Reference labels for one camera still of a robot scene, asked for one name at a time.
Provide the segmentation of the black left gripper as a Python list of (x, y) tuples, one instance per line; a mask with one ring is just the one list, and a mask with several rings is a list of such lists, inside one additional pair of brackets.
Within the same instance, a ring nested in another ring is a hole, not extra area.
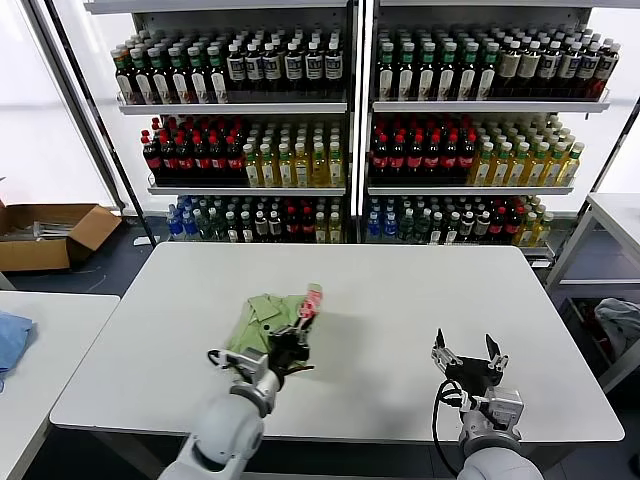
[(269, 368), (276, 373), (297, 373), (309, 370), (307, 364), (310, 347), (302, 332), (308, 331), (317, 315), (317, 311), (302, 308), (293, 324), (282, 325), (271, 331), (269, 343)]

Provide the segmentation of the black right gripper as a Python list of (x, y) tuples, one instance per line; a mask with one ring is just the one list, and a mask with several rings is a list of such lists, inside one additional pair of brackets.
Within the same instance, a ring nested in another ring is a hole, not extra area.
[(441, 329), (437, 330), (431, 358), (444, 371), (448, 380), (456, 382), (462, 389), (488, 389), (500, 384), (509, 356), (501, 353), (498, 343), (485, 335), (489, 360), (458, 357), (445, 343)]

